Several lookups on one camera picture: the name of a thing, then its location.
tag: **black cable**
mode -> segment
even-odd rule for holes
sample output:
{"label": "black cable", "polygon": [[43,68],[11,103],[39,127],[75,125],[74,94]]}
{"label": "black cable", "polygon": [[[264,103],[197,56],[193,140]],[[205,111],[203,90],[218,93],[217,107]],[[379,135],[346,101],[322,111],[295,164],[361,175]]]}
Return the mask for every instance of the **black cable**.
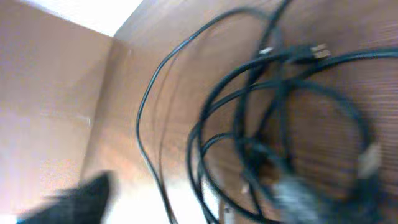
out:
{"label": "black cable", "polygon": [[[257,152],[260,155],[263,155],[264,160],[271,161],[276,168],[283,171],[283,173],[293,172],[294,168],[291,164],[291,154],[290,154],[290,147],[289,147],[289,134],[288,134],[288,121],[286,118],[286,109],[284,108],[284,101],[287,97],[297,89],[305,89],[312,91],[316,94],[325,95],[336,102],[339,103],[341,109],[345,111],[346,115],[351,118],[358,126],[359,132],[362,137],[362,145],[361,149],[364,152],[372,142],[371,133],[369,130],[368,122],[361,116],[361,113],[354,107],[354,104],[350,102],[349,99],[341,96],[334,90],[329,88],[317,85],[316,83],[304,81],[304,79],[310,77],[311,75],[326,70],[328,68],[334,67],[341,63],[352,62],[354,60],[364,60],[364,59],[375,59],[375,58],[398,58],[398,49],[391,48],[391,49],[375,49],[375,50],[363,50],[359,52],[353,52],[337,57],[332,57],[324,60],[319,60],[318,56],[312,51],[313,49],[310,46],[293,46],[284,49],[282,44],[282,36],[280,31],[276,28],[276,23],[281,17],[284,9],[288,6],[290,1],[284,1],[275,13],[271,14],[270,17],[267,17],[265,13],[257,10],[257,9],[250,9],[250,8],[239,8],[234,9],[232,11],[226,12],[212,21],[204,25],[198,31],[196,31],[193,35],[191,35],[188,39],[184,40],[179,46],[177,46],[171,53],[166,56],[165,59],[160,63],[157,67],[154,75],[152,76],[149,85],[144,93],[142,98],[140,107],[137,112],[137,119],[136,119],[136,138],[139,149],[141,154],[153,176],[155,182],[159,188],[160,194],[162,196],[162,200],[164,202],[164,206],[169,218],[169,222],[173,223],[175,221],[175,217],[172,215],[172,209],[168,202],[167,194],[163,190],[164,184],[159,180],[159,177],[152,165],[151,161],[149,160],[144,146],[142,145],[142,141],[139,135],[139,124],[142,116],[142,111],[148,97],[148,94],[159,75],[160,70],[162,67],[167,63],[170,58],[172,58],[179,50],[183,49],[189,42],[191,42],[194,38],[196,38],[200,33],[204,30],[212,26],[213,24],[217,23],[218,21],[232,16],[237,13],[248,13],[252,14],[256,17],[259,17],[262,20],[269,20],[269,25],[264,31],[264,35],[259,43],[259,47],[254,54],[253,60],[250,62],[245,63],[244,65],[238,67],[237,69],[233,70],[230,74],[223,77],[220,82],[215,86],[213,91],[210,93],[209,97],[206,100],[206,103],[203,107],[203,110],[200,114],[200,119],[192,129],[191,133],[188,137],[188,144],[187,144],[187,169],[188,169],[188,177],[189,181],[192,185],[193,191],[197,196],[199,203],[203,209],[206,219],[208,222],[218,223],[218,220],[215,216],[211,213],[210,209],[206,205],[203,192],[201,189],[201,182],[203,180],[203,176],[206,177],[208,180],[211,188],[220,196],[220,198],[225,201],[231,208],[237,210],[240,214],[244,215],[245,217],[254,220],[259,223],[278,223],[277,221],[267,219],[263,216],[259,203],[255,197],[252,198],[253,204],[256,207],[257,213],[252,213],[246,210],[243,207],[240,207],[236,202],[230,199],[219,187],[216,181],[210,175],[208,168],[206,166],[206,162],[204,157],[209,150],[209,148],[214,145],[214,143],[223,140],[223,139],[232,139],[235,142],[235,152],[239,157],[239,160],[244,166],[243,175],[244,178],[248,181],[249,187],[251,190],[251,195],[254,195],[253,189],[256,189],[262,193],[262,195],[271,203],[275,208],[279,208],[280,205],[278,201],[275,199],[272,190],[268,186],[264,186],[260,183],[258,177],[258,167],[255,167],[253,164],[255,162],[249,155],[249,151]],[[262,50],[269,41],[269,37],[272,33],[275,33],[277,36],[277,40],[279,40],[277,47],[274,49],[276,53],[271,53],[267,55],[259,54],[259,51]],[[301,74],[293,78],[283,79],[283,67],[286,63],[311,63],[312,67],[308,70],[304,71]],[[275,72],[275,76],[262,83],[256,83],[258,78],[263,74],[268,66],[271,63],[278,63],[279,66]],[[245,86],[235,91],[226,97],[215,101],[216,97],[219,93],[223,90],[223,88],[234,78],[238,75],[242,74],[245,71],[250,70],[248,74],[248,79],[245,83]],[[254,90],[260,90],[265,88],[273,88],[275,89],[275,97],[271,101],[269,107],[265,110],[263,119],[260,122],[260,125],[256,131],[256,134],[253,137],[247,137],[244,131],[245,127],[245,110],[247,107],[247,100],[249,97],[249,93]],[[239,98],[238,107],[236,108],[235,115],[234,115],[234,122],[233,122],[233,130],[230,133],[223,133],[217,134],[213,136],[211,139],[204,142],[203,140],[203,129],[205,127],[206,120],[208,117],[219,107],[225,105],[226,103],[230,102],[233,99]],[[260,142],[260,136],[262,135],[262,130],[264,130],[267,121],[270,119],[271,114],[274,111],[278,111],[279,113],[279,122],[280,122],[280,135],[282,137],[283,146],[285,149],[285,154],[283,157],[279,157],[274,151],[265,145],[266,142]],[[197,141],[196,146],[198,150],[199,156],[199,163],[197,169],[197,179],[195,180],[193,175],[192,169],[192,149],[194,141]],[[356,189],[362,189],[362,185],[366,185],[369,188],[376,189],[377,186],[374,181],[360,181],[355,186]]]}

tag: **brown wooden surface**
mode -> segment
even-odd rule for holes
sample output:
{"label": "brown wooden surface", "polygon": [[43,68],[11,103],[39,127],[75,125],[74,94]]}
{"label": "brown wooden surface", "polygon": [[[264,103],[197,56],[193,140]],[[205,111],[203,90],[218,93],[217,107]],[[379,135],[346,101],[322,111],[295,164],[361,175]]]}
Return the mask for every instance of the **brown wooden surface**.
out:
{"label": "brown wooden surface", "polygon": [[[166,223],[155,183],[134,140],[133,126],[142,94],[160,61],[184,38],[221,12],[237,6],[273,10],[279,1],[144,1],[116,34],[88,148],[85,176],[101,169],[116,171],[118,191],[109,222]],[[398,1],[293,1],[279,23],[287,45],[327,43],[332,54],[398,44]],[[203,100],[214,84],[252,55],[262,23],[239,15],[220,22],[168,63],[150,94],[142,119],[142,138],[159,165],[179,223],[203,223],[187,182],[185,143]],[[292,73],[300,68],[291,68]],[[396,60],[355,62],[322,72],[312,80],[351,98],[371,121],[382,144],[382,187],[398,196],[398,63]],[[243,78],[225,91],[237,89]],[[271,91],[251,97],[250,127],[258,123]],[[352,184],[359,139],[356,127],[335,103],[298,91],[289,100],[295,164],[314,186],[344,197]],[[206,135],[228,130],[234,103],[216,112]],[[277,126],[270,125],[277,149]],[[241,205],[240,168],[230,142],[221,142],[208,158],[213,175]]]}

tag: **white label on cable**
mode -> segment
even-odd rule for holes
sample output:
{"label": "white label on cable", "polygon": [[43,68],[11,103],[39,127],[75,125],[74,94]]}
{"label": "white label on cable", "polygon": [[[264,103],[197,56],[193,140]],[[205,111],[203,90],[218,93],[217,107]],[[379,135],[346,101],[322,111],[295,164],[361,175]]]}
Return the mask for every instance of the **white label on cable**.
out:
{"label": "white label on cable", "polygon": [[381,165],[381,145],[372,143],[368,149],[359,156],[358,178],[367,179],[377,172]]}

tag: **blurry black object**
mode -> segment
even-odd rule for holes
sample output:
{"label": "blurry black object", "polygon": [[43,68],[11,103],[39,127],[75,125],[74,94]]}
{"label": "blurry black object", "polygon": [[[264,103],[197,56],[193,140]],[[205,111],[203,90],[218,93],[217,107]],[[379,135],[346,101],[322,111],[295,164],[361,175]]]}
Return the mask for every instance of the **blurry black object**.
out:
{"label": "blurry black object", "polygon": [[43,210],[22,216],[18,224],[59,223],[98,224],[101,223],[111,193],[111,173],[103,172],[89,183],[77,189],[67,190],[59,196],[58,202]]}

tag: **cable connector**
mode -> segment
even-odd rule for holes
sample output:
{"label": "cable connector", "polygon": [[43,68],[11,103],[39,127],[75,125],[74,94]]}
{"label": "cable connector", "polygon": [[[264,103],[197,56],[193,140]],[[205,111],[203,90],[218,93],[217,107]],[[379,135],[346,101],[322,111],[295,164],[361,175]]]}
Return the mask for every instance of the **cable connector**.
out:
{"label": "cable connector", "polygon": [[331,55],[326,44],[294,46],[289,48],[287,53],[287,61],[297,64],[314,63]]}

